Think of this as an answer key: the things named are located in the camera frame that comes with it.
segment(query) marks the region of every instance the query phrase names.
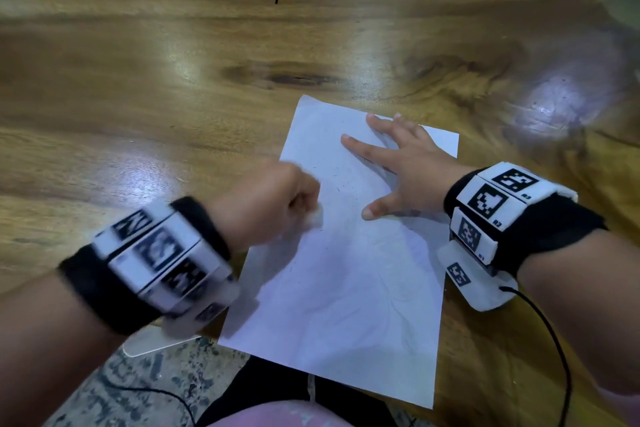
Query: speckled floor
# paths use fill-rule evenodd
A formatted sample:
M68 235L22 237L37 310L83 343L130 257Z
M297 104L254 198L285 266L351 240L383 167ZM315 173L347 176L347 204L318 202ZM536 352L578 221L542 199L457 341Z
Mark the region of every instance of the speckled floor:
M248 355L213 344L206 338L137 358L118 350L103 372L113 383L167 390L184 398L197 419L226 390ZM412 417L391 407L400 427ZM181 404L157 393L116 391L94 372L44 427L190 427ZM416 421L414 427L433 427Z

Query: black pants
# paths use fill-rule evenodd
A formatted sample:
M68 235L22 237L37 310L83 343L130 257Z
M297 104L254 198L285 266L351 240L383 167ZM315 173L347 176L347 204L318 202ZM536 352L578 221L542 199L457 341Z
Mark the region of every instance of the black pants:
M207 407L196 427L206 427L246 408L281 400L309 400L307 374L251 357L222 397ZM325 378L316 377L316 403L355 427L396 427L383 401Z

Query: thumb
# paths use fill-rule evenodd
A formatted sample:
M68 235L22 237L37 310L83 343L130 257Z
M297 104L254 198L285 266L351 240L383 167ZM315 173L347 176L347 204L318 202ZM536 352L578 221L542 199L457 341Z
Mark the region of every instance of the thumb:
M390 192L387 196L379 197L375 201L365 206L362 210L363 220L375 220L385 214L394 213L396 211L402 211L404 206L400 194L395 190Z

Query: wood grain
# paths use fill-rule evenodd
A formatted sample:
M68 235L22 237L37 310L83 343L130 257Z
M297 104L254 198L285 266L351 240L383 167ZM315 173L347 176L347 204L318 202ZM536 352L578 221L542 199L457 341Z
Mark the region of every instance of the wood grain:
M303 93L460 132L463 162L559 180L640 243L639 36L604 2L0 0L0 289L279 155ZM622 425L571 363L568 425ZM447 284L435 406L409 409L548 426L563 390L524 303L480 314Z

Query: cable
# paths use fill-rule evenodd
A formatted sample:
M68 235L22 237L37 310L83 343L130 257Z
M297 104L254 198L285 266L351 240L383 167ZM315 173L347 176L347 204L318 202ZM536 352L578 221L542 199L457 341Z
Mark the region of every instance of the cable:
M556 332L551 326L551 323L549 323L545 315L542 314L542 311L538 309L538 306L536 306L531 301L531 299L529 299L525 294L521 293L520 291L517 291L513 287L500 286L498 288L502 292L510 292L512 294L516 294L519 298L524 300L524 302L529 304L531 308L536 312L536 314L540 316L540 319L542 319L542 322L547 327L549 334L551 334L551 338L554 340L554 343L556 344L556 349L558 350L558 354L560 355L560 361L562 361L562 366L564 368L564 374L566 375L566 389L564 390L564 404L562 406L562 413L560 414L560 422L558 422L558 427L564 427L564 424L566 422L566 416L569 413L569 404L571 403L571 394L573 392L573 381L571 379L571 370L569 369L569 363L567 362L566 357L564 356L564 351L562 349L562 345L560 344L560 341L558 340L558 336L556 335Z
M151 393L162 393L163 395L169 395L169 397L173 397L176 400L178 400L182 406L185 408L185 410L187 411L187 413L189 414L189 417L191 418L191 424L193 425L193 427L195 427L196 425L196 419L194 418L193 414L191 413L191 409L189 408L187 402L181 398L180 396L176 395L175 393L171 393L168 392L167 390L159 390L159 389L155 389L155 388L146 388L146 387L124 387L123 385L116 385L114 383L112 383L108 378L107 375L104 374L104 366L102 368L100 368L100 373L99 373L99 377L100 377L100 381L104 384L104 386L109 387L109 388L113 388L116 390L124 390L126 392L151 392Z

